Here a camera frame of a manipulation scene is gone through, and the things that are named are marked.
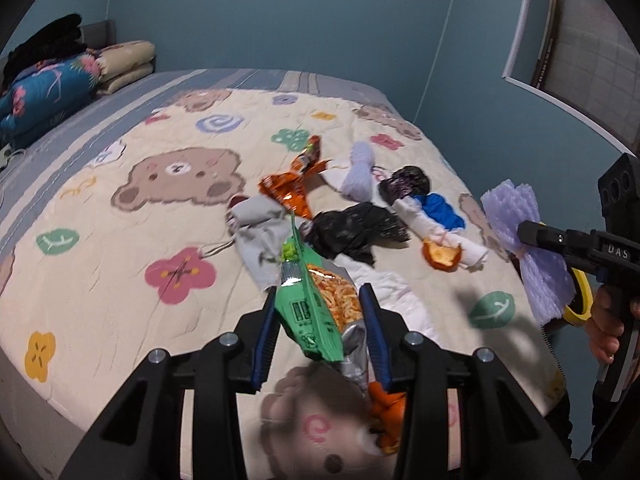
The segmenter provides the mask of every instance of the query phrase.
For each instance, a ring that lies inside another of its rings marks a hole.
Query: green snack package
[[[305,258],[315,260],[320,256],[302,243],[293,215],[291,225],[293,236],[282,246],[276,309],[287,335],[298,343],[307,357],[340,362],[344,359],[340,332],[306,269]]]

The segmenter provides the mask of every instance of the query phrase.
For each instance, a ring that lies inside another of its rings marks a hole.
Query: white cable
[[[24,158],[24,156],[27,154],[26,150],[15,150],[13,153],[11,153],[11,155],[9,155],[6,160],[7,160],[7,165],[9,165],[9,163],[11,163],[11,161],[17,156],[17,155],[22,155],[22,157]],[[9,175],[11,175],[11,172],[18,166],[18,164],[16,164],[15,166],[12,166],[11,168],[8,168],[6,170],[6,173],[2,172],[0,173],[0,175],[2,175],[2,178],[0,178],[0,209],[2,209],[2,204],[4,203],[4,186],[2,185],[2,183],[9,178]]]

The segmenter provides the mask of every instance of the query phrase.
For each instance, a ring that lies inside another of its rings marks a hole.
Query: bear ear
[[[120,186],[111,197],[111,205],[122,211],[136,211],[146,204],[140,188],[131,182]]]

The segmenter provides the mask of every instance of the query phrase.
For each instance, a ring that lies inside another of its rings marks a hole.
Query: person
[[[633,300],[630,307],[633,315],[640,319],[640,298]],[[594,357],[601,364],[611,364],[620,346],[618,337],[624,332],[624,327],[622,322],[611,313],[611,297],[604,286],[596,292],[591,307],[591,318],[585,324],[584,330],[589,336],[589,348]],[[637,380],[640,370],[636,370],[639,356],[640,348],[634,353],[632,372],[626,381],[630,387],[622,405],[593,447],[591,461],[580,465],[580,473],[584,479],[597,478],[604,471],[622,448],[640,418],[640,380]],[[593,396],[592,438],[603,428],[616,405],[616,402]]]

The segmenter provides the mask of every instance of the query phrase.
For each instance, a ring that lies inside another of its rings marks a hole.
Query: rolled white cloth
[[[442,225],[429,218],[422,210],[422,205],[410,196],[396,200],[392,209],[421,240],[429,238],[447,247],[461,246],[460,266],[463,269],[479,267],[486,261],[489,249],[459,234],[447,231]]]

